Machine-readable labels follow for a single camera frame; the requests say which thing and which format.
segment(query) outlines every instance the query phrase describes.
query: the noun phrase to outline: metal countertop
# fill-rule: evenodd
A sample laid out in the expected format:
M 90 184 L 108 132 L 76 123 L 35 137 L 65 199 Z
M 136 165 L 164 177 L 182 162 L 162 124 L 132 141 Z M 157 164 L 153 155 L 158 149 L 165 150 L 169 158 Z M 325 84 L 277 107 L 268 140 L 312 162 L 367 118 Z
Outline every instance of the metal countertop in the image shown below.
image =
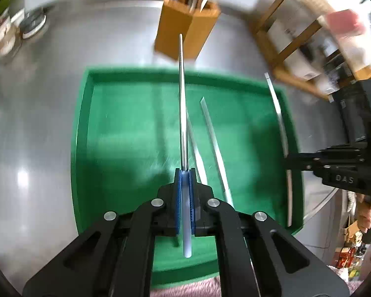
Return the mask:
M 77 235 L 70 185 L 70 139 L 85 67 L 178 66 L 153 53 L 162 0 L 58 0 L 41 33 L 0 63 L 0 268 L 21 290 Z M 249 76 L 268 72 L 242 20 L 222 15 L 186 68 Z M 301 151 L 345 143 L 330 104 L 284 86 Z M 303 172 L 310 218 L 332 188 Z

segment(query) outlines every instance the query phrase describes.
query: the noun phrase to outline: knife block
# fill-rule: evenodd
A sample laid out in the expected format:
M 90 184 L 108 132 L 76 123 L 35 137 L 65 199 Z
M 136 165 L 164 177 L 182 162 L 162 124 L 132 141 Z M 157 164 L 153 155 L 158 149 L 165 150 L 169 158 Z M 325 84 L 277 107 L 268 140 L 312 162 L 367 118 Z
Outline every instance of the knife block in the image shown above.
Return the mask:
M 185 59 L 196 59 L 214 24 L 220 16 L 220 8 L 213 2 L 206 3 L 199 12 L 174 0 L 164 0 L 154 50 L 174 60 L 179 58 L 179 34 L 183 34 Z

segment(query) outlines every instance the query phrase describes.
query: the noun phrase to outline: metal rod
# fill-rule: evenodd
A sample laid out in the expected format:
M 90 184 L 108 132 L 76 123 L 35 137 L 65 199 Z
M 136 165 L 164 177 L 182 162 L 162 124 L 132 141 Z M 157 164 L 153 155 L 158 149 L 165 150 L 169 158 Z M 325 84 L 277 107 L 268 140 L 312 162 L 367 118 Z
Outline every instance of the metal rod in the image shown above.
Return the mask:
M 275 107 L 276 116 L 279 124 L 280 131 L 280 140 L 282 142 L 283 156 L 286 158 L 288 155 L 288 140 L 286 134 L 286 128 L 283 122 L 282 109 L 280 107 L 279 99 L 276 95 L 276 92 L 273 88 L 271 79 L 269 78 L 268 73 L 265 73 L 265 78 L 267 79 L 269 91 L 271 92 L 273 106 Z M 286 170 L 286 179 L 287 179 L 287 226 L 292 225 L 293 219 L 293 182 L 291 170 Z
M 179 35 L 179 110 L 180 110 L 180 160 L 181 191 L 182 191 L 182 230 L 183 230 L 183 255 L 191 257 L 191 211 L 190 211 L 190 186 L 188 171 L 188 143 L 187 143 L 187 107 L 186 107 L 186 86 L 184 81 L 184 59 L 183 59 L 183 35 Z
M 208 178 L 206 176 L 205 166 L 203 164 L 201 154 L 199 153 L 199 150 L 198 150 L 197 141 L 195 140 L 195 136 L 192 131 L 192 125 L 191 125 L 191 121 L 188 116 L 188 110 L 187 110 L 187 133 L 191 141 L 192 149 L 194 152 L 194 158 L 195 158 L 195 163 L 197 165 L 199 179 L 201 180 L 202 184 L 208 185 Z
M 215 157 L 216 157 L 216 163 L 217 163 L 218 171 L 219 171 L 220 177 L 221 177 L 221 182 L 222 182 L 223 187 L 224 187 L 224 197 L 226 198 L 226 202 L 233 207 L 234 203 L 232 201 L 232 194 L 231 194 L 231 191 L 230 191 L 230 187 L 228 185 L 227 174 L 226 174 L 226 169 L 224 167 L 223 157 L 221 156 L 221 152 L 220 152 L 220 149 L 218 147 L 216 134 L 214 132 L 212 120 L 210 119 L 208 106 L 206 105 L 206 101 L 205 101 L 204 97 L 201 100 L 201 106 L 202 106 L 203 115 L 205 116 L 206 125 L 208 127 L 210 140 L 212 141 L 212 145 L 213 145 L 213 148 L 214 148 L 214 154 L 215 154 Z
M 188 171 L 187 108 L 184 81 L 183 35 L 179 35 L 180 159 L 182 171 Z

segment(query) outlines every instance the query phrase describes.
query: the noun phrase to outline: red package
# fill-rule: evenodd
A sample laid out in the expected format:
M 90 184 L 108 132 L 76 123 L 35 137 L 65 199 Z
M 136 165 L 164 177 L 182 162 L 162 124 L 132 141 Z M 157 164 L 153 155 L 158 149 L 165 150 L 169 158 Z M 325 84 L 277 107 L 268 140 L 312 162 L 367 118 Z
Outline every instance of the red package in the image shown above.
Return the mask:
M 355 36 L 366 32 L 358 14 L 349 9 L 326 14 L 325 22 L 333 35 Z

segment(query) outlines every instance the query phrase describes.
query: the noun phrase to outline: green tray bottom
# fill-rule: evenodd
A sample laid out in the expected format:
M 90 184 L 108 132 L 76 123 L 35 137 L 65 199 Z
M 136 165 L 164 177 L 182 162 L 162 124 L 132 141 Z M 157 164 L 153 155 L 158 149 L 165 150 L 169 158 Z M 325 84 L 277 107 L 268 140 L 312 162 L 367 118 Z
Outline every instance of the green tray bottom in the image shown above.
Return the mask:
M 214 153 L 200 106 L 205 97 L 236 210 L 262 210 L 285 226 L 286 173 L 275 109 L 265 84 L 247 79 L 186 73 L 187 108 L 209 185 L 224 199 Z M 277 91 L 289 138 L 294 129 Z M 157 69 L 95 69 L 81 86 L 72 144 L 72 192 L 79 232 L 106 211 L 134 211 L 173 182 L 180 167 L 178 72 Z M 191 144 L 190 167 L 196 167 Z M 293 173 L 291 232 L 302 227 L 300 173 Z M 157 237 L 152 287 L 183 284 L 218 273 L 214 237 L 192 239 L 183 257 L 181 235 Z

